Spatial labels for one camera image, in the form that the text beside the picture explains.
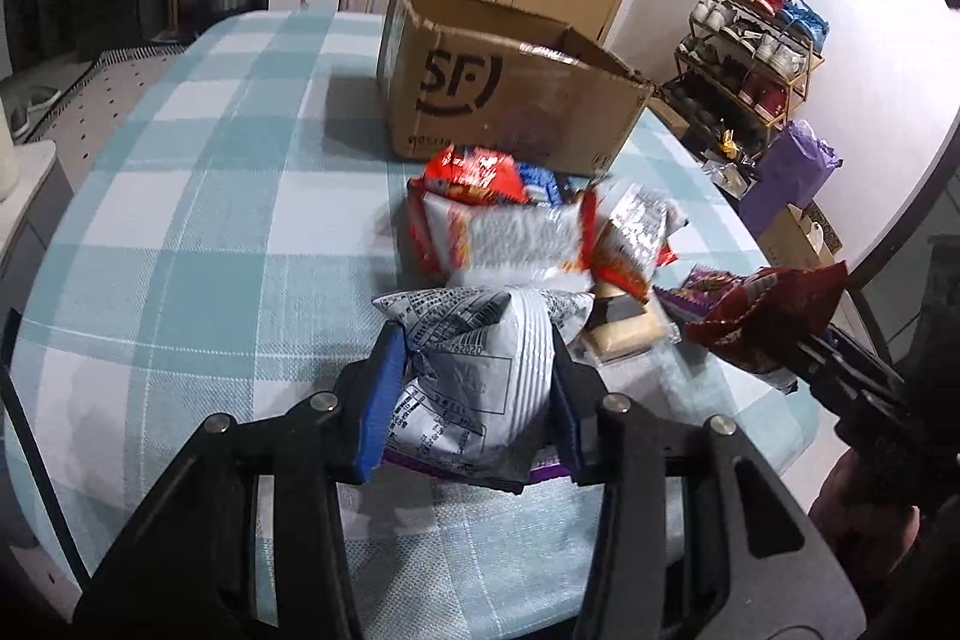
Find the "snack pile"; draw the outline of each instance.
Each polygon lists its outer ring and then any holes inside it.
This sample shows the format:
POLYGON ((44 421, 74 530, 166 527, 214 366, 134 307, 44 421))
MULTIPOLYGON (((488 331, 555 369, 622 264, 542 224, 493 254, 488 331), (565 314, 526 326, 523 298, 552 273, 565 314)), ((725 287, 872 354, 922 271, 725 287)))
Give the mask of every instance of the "snack pile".
POLYGON ((407 183, 407 206, 430 287, 373 301, 403 326, 409 359, 385 458, 502 490, 565 474, 546 426, 554 328, 603 367, 679 341, 680 324, 789 391, 793 376, 772 371, 743 324, 786 310, 796 333, 822 332, 846 280, 842 265, 750 278, 698 266, 678 289, 655 293, 656 267, 677 258, 668 238, 688 223, 678 204, 609 176, 577 191, 483 148, 435 156, 407 183))

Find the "cardboard box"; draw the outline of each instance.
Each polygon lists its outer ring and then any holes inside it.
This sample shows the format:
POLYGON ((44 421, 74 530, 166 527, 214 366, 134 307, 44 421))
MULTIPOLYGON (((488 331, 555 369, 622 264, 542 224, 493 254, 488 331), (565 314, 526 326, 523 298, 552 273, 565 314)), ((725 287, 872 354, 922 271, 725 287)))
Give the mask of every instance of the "cardboard box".
POLYGON ((688 121, 677 110, 659 98, 651 98, 650 111, 661 120, 677 139, 683 137, 683 134, 690 129, 688 121))
POLYGON ((824 243, 820 253, 813 250, 806 235, 812 228, 810 218, 802 217, 800 210, 788 204, 774 218, 774 223, 764 231, 757 244, 770 262, 770 266, 787 266, 791 269, 818 269, 836 263, 833 254, 824 243))
POLYGON ((390 0, 377 82, 397 155, 482 145, 606 172, 653 92, 558 20, 479 0, 390 0))

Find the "checkered tablecloth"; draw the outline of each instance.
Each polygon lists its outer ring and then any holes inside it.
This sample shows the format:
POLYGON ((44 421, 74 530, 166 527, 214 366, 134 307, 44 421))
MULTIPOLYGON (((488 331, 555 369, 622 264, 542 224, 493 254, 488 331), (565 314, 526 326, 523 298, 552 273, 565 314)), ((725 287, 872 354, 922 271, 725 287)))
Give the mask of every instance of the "checkered tablecloth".
MULTIPOLYGON (((91 571, 206 415, 284 413, 366 356, 382 322, 372 296, 416 287, 398 247, 405 182, 422 165, 389 150, 374 80, 382 23, 254 13, 210 29, 117 129, 64 215, 20 327, 13 381, 91 571)), ((614 171, 690 215, 661 285, 693 263, 764 265, 651 113, 614 171)), ((609 382, 686 421, 735 416, 778 469, 816 431, 803 392, 781 396, 683 344, 619 365, 609 382)), ((10 429, 7 456, 25 515, 61 557, 10 429)), ((269 499, 264 480, 267 619, 269 499)), ((506 637, 572 615, 599 500, 565 479, 516 497, 392 466, 371 485, 343 487, 367 637, 506 637)))

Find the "silver snack bag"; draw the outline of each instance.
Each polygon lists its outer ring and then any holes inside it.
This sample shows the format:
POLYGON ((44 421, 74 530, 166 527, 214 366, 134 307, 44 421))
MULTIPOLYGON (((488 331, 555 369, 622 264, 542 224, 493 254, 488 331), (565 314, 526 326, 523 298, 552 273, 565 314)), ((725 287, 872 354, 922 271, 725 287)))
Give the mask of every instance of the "silver snack bag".
POLYGON ((432 474, 527 482, 546 439, 551 325, 570 343, 592 302, 589 293, 533 287, 414 290, 373 300, 403 326, 410 357, 387 447, 432 474))

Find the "shelf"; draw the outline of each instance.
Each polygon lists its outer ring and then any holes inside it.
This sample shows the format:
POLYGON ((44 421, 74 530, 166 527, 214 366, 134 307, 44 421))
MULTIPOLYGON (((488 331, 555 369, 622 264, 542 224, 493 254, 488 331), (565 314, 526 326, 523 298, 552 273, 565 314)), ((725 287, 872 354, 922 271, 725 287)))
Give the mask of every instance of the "shelf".
POLYGON ((784 21, 780 18, 760 12, 760 10, 754 9, 752 6, 750 6, 750 4, 744 4, 744 2, 741 0, 723 1, 726 1, 730 6, 736 7, 741 12, 750 15, 750 17, 754 18, 755 20, 759 20, 760 23, 766 25, 767 28, 773 28, 776 33, 784 35, 787 39, 799 44, 803 49, 808 50, 811 54, 810 71, 813 71, 824 62, 824 57, 822 55, 818 55, 816 52, 813 52, 813 45, 810 43, 810 40, 789 30, 787 26, 784 25, 784 21))
POLYGON ((711 74, 706 68, 697 63, 689 55, 680 52, 678 49, 674 50, 674 57, 677 58, 680 63, 684 63, 691 71, 696 71, 702 78, 707 80, 713 87, 716 87, 717 90, 722 92, 723 95, 726 95, 733 103, 735 103, 740 109, 746 112, 752 118, 756 118, 767 131, 771 128, 776 128, 776 130, 782 130, 781 126, 784 123, 786 116, 786 111, 781 112, 774 122, 765 121, 760 115, 757 114, 757 110, 752 108, 750 104, 747 104, 746 101, 742 100, 739 95, 736 95, 730 88, 724 85, 720 80, 718 80, 713 74, 711 74))
MULTIPOLYGON (((747 47, 744 47, 743 44, 741 44, 741 42, 730 39, 724 36, 723 34, 718 33, 717 31, 714 31, 712 28, 707 28, 703 23, 697 23, 697 20, 694 20, 693 18, 690 18, 690 25, 693 25, 694 28, 702 28, 702 30, 707 31, 707 36, 701 36, 698 38, 707 40, 712 37, 716 37, 721 42, 725 42, 726 44, 729 44, 731 47, 736 49, 737 52, 740 52, 741 54, 750 58, 750 64, 749 64, 750 68, 755 68, 757 71, 763 74, 763 76, 765 76, 767 79, 773 82, 776 82, 776 84, 778 85, 782 85, 785 88, 791 88, 793 92, 795 92, 795 94, 798 95, 802 100, 806 100, 806 96, 803 93, 803 85, 805 85, 805 82, 806 82, 806 69, 801 71, 798 74, 798 76, 795 76, 793 79, 787 79, 781 73, 779 73, 775 68, 773 68, 767 63, 764 63, 760 59, 757 59, 757 57, 755 57, 755 54, 753 54, 750 51, 750 49, 748 49, 747 47)), ((813 72, 813 70, 818 66, 820 66, 820 64, 822 64, 823 62, 824 60, 822 58, 811 62, 810 71, 813 72)))

